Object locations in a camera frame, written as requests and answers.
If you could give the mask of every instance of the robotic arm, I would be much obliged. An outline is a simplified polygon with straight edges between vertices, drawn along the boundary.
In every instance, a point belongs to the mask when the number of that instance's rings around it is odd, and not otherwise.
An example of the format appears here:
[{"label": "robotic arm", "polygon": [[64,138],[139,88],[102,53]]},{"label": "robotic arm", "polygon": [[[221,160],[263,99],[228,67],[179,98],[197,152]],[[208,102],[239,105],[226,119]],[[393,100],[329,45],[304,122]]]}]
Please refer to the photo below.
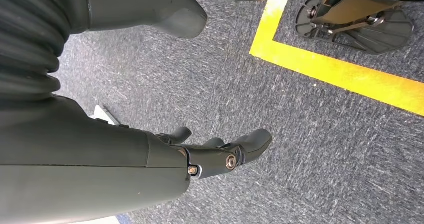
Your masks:
[{"label": "robotic arm", "polygon": [[194,38],[207,15],[195,0],[0,0],[0,223],[73,223],[176,199],[191,179],[257,159],[263,129],[225,144],[113,126],[52,94],[69,35],[151,25]]}]

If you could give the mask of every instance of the robot stand base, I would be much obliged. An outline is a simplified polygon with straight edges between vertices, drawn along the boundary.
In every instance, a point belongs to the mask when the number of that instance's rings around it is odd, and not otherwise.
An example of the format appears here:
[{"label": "robot stand base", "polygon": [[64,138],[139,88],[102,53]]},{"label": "robot stand base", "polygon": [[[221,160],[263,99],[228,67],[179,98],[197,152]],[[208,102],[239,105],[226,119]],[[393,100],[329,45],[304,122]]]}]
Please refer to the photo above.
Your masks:
[{"label": "robot stand base", "polygon": [[311,23],[309,14],[321,0],[308,0],[297,14],[295,29],[302,37],[333,43],[371,54],[381,55],[399,49],[407,44],[414,25],[398,8],[385,10],[384,21],[378,25],[330,33]]}]

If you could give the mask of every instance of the metal screw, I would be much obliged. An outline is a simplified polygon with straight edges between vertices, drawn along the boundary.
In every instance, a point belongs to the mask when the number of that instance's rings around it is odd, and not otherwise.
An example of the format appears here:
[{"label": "metal screw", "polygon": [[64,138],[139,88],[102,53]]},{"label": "metal screw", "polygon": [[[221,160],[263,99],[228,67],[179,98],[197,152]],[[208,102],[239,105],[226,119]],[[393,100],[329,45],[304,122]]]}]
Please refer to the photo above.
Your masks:
[{"label": "metal screw", "polygon": [[197,166],[191,165],[188,167],[188,174],[190,175],[196,175],[198,173],[199,169]]},{"label": "metal screw", "polygon": [[226,168],[228,168],[228,170],[232,171],[234,170],[234,168],[236,168],[237,165],[237,158],[231,154],[226,158]]}]

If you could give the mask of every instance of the yellow floor tape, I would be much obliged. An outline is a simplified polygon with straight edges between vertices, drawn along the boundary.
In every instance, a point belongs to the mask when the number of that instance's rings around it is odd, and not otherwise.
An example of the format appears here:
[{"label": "yellow floor tape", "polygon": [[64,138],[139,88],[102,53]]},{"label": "yellow floor tape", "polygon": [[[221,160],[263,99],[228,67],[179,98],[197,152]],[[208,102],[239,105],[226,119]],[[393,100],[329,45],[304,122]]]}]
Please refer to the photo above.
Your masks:
[{"label": "yellow floor tape", "polygon": [[251,55],[424,116],[424,83],[274,41],[287,1],[268,0],[250,49]]}]

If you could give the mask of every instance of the robotic hand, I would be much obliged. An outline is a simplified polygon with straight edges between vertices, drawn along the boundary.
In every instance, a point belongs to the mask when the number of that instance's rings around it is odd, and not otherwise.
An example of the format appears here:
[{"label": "robotic hand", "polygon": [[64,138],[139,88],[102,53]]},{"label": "robotic hand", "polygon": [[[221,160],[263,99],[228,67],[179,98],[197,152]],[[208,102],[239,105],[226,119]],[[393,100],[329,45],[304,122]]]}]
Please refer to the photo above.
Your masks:
[{"label": "robotic hand", "polygon": [[53,95],[69,35],[151,25],[193,38],[195,0],[0,0],[0,223],[87,221],[176,199],[191,179],[233,171],[272,142],[256,130],[225,144],[113,126]]}]

